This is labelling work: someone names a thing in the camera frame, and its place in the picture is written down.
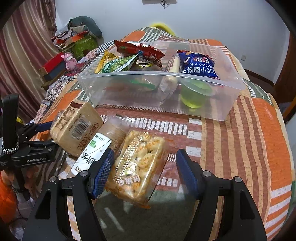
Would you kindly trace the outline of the hand in orange sleeve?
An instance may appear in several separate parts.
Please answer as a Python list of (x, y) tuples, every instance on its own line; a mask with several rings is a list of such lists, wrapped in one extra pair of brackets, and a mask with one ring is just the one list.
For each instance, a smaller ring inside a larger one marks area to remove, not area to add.
[[(25, 187), (27, 189), (30, 189), (30, 186), (34, 185), (34, 174), (38, 171), (37, 166), (31, 166), (30, 168), (27, 168), (26, 173), (25, 173)], [(7, 186), (11, 186), (12, 183), (14, 182), (15, 175), (12, 171), (1, 171), (1, 179), (3, 183)]]

